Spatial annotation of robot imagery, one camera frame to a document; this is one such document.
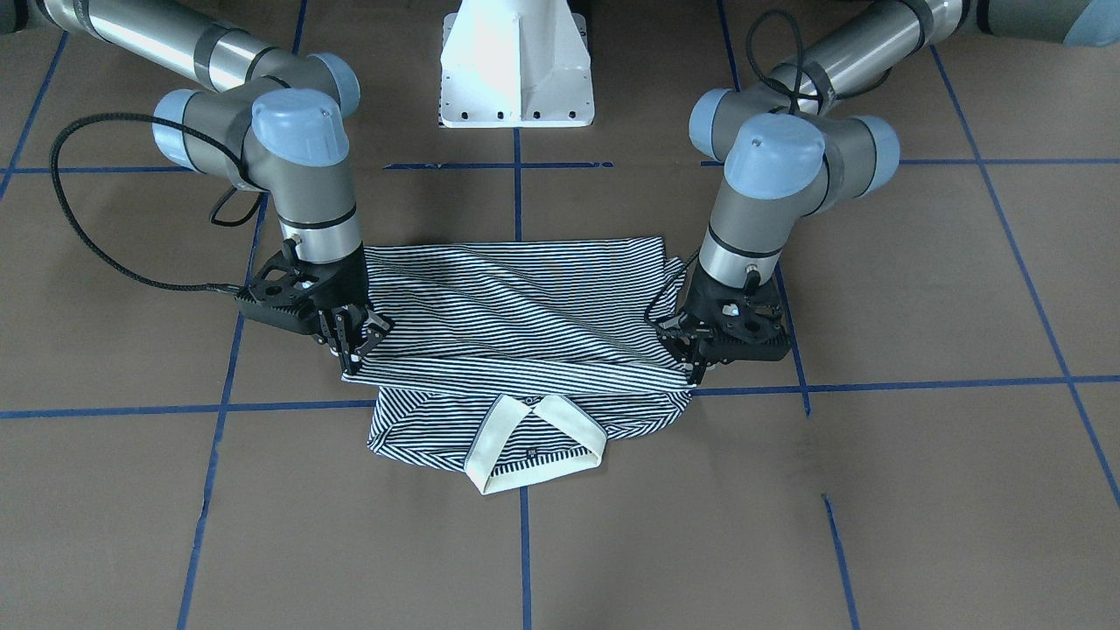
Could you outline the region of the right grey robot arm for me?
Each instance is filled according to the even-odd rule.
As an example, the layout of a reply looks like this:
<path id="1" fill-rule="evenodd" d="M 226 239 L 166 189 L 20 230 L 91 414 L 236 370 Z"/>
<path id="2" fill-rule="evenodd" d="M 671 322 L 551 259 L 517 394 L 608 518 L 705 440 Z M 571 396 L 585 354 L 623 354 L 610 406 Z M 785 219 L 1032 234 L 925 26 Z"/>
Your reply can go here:
<path id="1" fill-rule="evenodd" d="M 165 158 L 224 177 L 233 192 L 271 196 L 283 230 L 280 250 L 248 282 L 164 282 L 164 290 L 227 294 L 245 319 L 311 336 L 345 376 L 360 372 L 393 322 L 368 299 L 344 129 L 361 90 L 345 61 L 297 56 L 175 1 L 4 1 L 3 25 L 87 33 L 199 84 L 168 93 L 152 115 L 88 115 L 56 136 L 53 189 L 81 242 L 92 245 L 60 187 L 60 148 L 102 121 L 148 123 Z"/>

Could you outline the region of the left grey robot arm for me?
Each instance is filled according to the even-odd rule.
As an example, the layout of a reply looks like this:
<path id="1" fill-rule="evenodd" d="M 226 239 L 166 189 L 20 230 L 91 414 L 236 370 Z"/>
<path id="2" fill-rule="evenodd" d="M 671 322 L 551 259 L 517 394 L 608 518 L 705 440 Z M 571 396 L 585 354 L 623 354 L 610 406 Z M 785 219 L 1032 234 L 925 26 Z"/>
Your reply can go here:
<path id="1" fill-rule="evenodd" d="M 857 200 L 892 179 L 900 140 L 876 115 L 830 120 L 900 61 L 962 31 L 1105 47 L 1116 1 L 871 1 L 813 45 L 795 16 L 773 8 L 745 33 L 755 82 L 712 89 L 689 115 L 689 140 L 724 166 L 683 307 L 653 319 L 689 385 L 735 361 L 781 361 L 792 339 L 774 278 L 797 220 Z"/>

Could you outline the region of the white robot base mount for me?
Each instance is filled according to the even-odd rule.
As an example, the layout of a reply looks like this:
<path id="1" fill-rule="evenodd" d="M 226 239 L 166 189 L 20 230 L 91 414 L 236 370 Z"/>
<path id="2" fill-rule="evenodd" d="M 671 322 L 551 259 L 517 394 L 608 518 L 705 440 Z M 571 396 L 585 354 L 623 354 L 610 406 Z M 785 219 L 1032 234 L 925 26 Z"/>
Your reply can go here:
<path id="1" fill-rule="evenodd" d="M 584 1 L 463 1 L 444 16 L 440 124 L 592 126 L 589 13 Z"/>

